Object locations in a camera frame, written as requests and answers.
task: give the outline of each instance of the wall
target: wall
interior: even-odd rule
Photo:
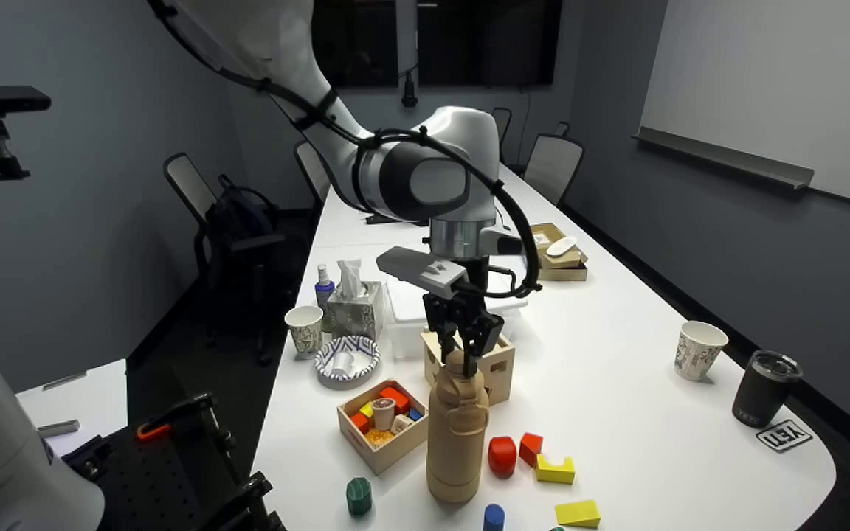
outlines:
[[[31,171],[0,183],[0,369],[28,386],[130,354],[194,279],[163,159],[240,171],[226,91],[145,4],[0,0],[0,84],[52,99],[15,117]]]
[[[579,27],[580,27],[583,4],[564,0],[555,84],[549,88],[420,88],[420,108],[405,109],[397,105],[402,91],[396,88],[338,88],[341,100],[350,108],[356,122],[366,130],[374,128],[414,128],[425,122],[437,108],[474,108],[514,109],[505,162],[521,167],[527,159],[532,142],[536,133],[555,130],[558,122],[569,122],[572,96],[574,96],[574,71],[579,71]],[[397,46],[397,60],[408,63],[408,38]],[[242,137],[242,153],[247,168],[247,183],[263,189],[279,208],[297,211],[309,208],[309,189],[294,167],[291,147],[301,137],[285,124],[285,119],[275,109],[271,100],[234,88],[234,109]]]
[[[665,0],[586,4],[566,201],[850,413],[850,205],[638,147],[662,21]]]

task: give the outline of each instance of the small bowl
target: small bowl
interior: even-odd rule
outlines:
[[[377,351],[369,338],[335,338],[313,361],[318,382],[341,386],[366,382],[377,366]]]

